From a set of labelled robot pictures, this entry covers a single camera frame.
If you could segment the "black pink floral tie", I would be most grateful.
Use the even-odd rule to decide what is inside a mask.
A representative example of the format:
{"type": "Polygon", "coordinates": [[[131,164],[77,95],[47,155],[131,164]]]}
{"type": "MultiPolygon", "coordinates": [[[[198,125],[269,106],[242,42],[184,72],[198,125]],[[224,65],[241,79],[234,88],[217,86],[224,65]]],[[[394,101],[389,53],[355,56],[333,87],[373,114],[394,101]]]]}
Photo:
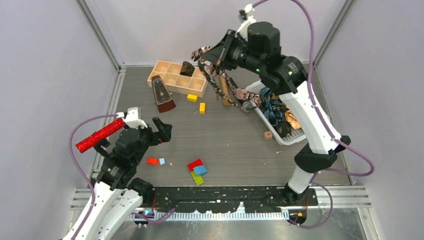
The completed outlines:
{"type": "Polygon", "coordinates": [[[262,102],[259,94],[238,87],[224,69],[215,66],[204,58],[204,54],[211,49],[211,46],[198,48],[191,53],[191,59],[197,63],[201,74],[216,95],[231,106],[244,111],[257,108],[262,102]]]}

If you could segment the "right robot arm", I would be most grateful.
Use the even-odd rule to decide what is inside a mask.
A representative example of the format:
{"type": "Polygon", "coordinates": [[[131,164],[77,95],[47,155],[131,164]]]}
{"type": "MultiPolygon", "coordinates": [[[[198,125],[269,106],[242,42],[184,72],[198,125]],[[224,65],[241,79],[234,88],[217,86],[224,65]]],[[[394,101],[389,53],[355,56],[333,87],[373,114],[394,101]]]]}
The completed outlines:
{"type": "Polygon", "coordinates": [[[216,76],[236,68],[257,74],[293,113],[308,143],[294,158],[296,167],[282,197],[299,205],[314,174],[330,168],[351,140],[338,133],[322,112],[302,62],[281,53],[280,31],[266,21],[251,23],[242,31],[230,29],[217,45],[195,50],[192,58],[212,86],[216,76]]]}

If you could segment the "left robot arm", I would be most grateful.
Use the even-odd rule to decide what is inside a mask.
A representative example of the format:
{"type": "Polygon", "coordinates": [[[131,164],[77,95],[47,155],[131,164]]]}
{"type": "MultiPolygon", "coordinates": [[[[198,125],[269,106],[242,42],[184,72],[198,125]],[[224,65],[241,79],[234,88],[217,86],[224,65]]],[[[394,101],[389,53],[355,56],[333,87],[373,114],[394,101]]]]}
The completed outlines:
{"type": "Polygon", "coordinates": [[[153,185],[134,176],[150,147],[171,140],[173,126],[154,117],[157,131],[153,131],[139,117],[134,121],[128,120],[129,115],[114,117],[75,145],[80,153],[94,148],[104,161],[95,183],[83,175],[91,196],[66,240],[109,240],[136,208],[153,202],[153,185]]]}

